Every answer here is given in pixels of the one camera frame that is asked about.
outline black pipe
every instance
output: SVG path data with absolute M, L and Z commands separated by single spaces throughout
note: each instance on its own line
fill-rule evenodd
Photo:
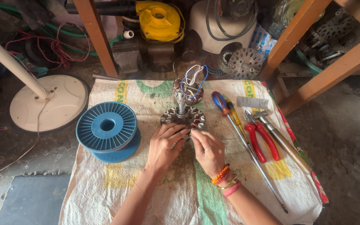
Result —
M 100 16 L 136 16 L 135 1 L 114 1 L 95 3 L 97 12 Z M 66 10 L 69 14 L 78 14 L 74 4 L 66 4 Z

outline yellow screwdriver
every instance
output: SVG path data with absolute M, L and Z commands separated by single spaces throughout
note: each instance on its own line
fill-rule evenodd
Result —
M 243 129 L 242 126 L 241 126 L 242 123 L 241 123 L 241 120 L 238 118 L 238 115 L 237 115 L 236 110 L 234 109 L 234 104 L 231 102 L 230 99 L 226 99 L 226 105 L 227 105 L 227 108 L 228 108 L 229 110 L 231 110 L 231 115 L 232 115 L 232 117 L 233 117 L 233 120 L 234 120 L 235 124 L 239 127 L 238 130 L 243 134 L 244 139 L 245 139 L 245 142 L 247 142 L 247 144 L 248 144 L 248 147 L 250 147 L 251 149 L 253 149 L 252 146 L 251 146 L 251 144 L 250 144 L 250 142 L 248 141 L 248 138 L 247 138 L 247 135 L 246 135 L 245 132 L 244 132 L 244 129 Z

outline person's left hand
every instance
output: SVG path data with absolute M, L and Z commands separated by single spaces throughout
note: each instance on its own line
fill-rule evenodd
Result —
M 175 134 L 184 127 L 185 125 L 169 123 L 159 126 L 156 129 L 150 141 L 148 160 L 145 165 L 146 169 L 152 170 L 159 176 L 163 175 L 174 159 L 179 155 L 181 146 L 186 141 L 183 137 L 190 131 L 189 129 L 184 129 Z

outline red pliers handle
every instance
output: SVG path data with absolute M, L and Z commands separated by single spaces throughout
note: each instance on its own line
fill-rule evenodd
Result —
M 246 130 L 248 130 L 248 133 L 250 135 L 250 139 L 251 139 L 251 144 L 254 148 L 254 151 L 256 153 L 256 155 L 258 156 L 258 158 L 260 159 L 260 161 L 262 163 L 266 162 L 266 158 L 265 156 L 263 156 L 263 153 L 257 143 L 257 139 L 256 139 L 256 134 L 255 134 L 255 130 L 258 131 L 258 133 L 263 137 L 263 139 L 266 141 L 266 143 L 268 144 L 270 151 L 272 152 L 273 155 L 273 159 L 275 161 L 279 161 L 280 160 L 280 155 L 279 152 L 277 150 L 276 145 L 274 144 L 274 141 L 272 140 L 272 138 L 269 136 L 269 134 L 266 132 L 263 123 L 259 123 L 259 122 L 248 122 L 247 125 L 245 125 L 244 127 Z
M 247 125 L 245 125 L 244 127 L 246 130 L 248 130 L 248 133 L 250 135 L 250 139 L 251 139 L 251 144 L 254 148 L 255 154 L 256 156 L 259 158 L 259 160 L 262 163 L 266 163 L 266 158 L 263 155 L 258 143 L 257 143 L 257 139 L 256 139 L 256 134 L 255 134 L 255 124 L 252 122 L 248 122 Z

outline black cable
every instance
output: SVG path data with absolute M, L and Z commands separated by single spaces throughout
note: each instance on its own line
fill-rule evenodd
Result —
M 217 14 L 217 3 L 218 0 L 215 0 L 215 7 L 214 7 L 214 14 L 215 14 L 215 20 L 216 20 L 216 24 L 219 27 L 219 29 L 222 31 L 222 33 L 228 37 L 228 38 L 217 38 L 212 34 L 212 31 L 210 30 L 210 26 L 209 26 L 209 5 L 210 5 L 210 0 L 207 0 L 207 6 L 206 6 L 206 14 L 205 14 L 205 22 L 206 22 L 206 27 L 207 27 L 207 31 L 209 33 L 209 35 L 214 39 L 214 40 L 218 40 L 218 41 L 228 41 L 228 40 L 234 40 L 236 38 L 239 38 L 241 36 L 243 36 L 244 34 L 246 34 L 253 26 L 253 24 L 255 23 L 256 20 L 256 16 L 257 16 L 257 3 L 256 1 L 254 1 L 254 6 L 255 7 L 251 7 L 252 10 L 254 10 L 254 13 L 251 13 L 250 15 L 250 19 L 248 21 L 248 23 L 245 25 L 245 28 L 237 35 L 233 36 L 233 35 L 229 35 L 226 33 L 226 31 L 223 29 L 222 25 L 220 24 L 219 21 L 219 16 Z

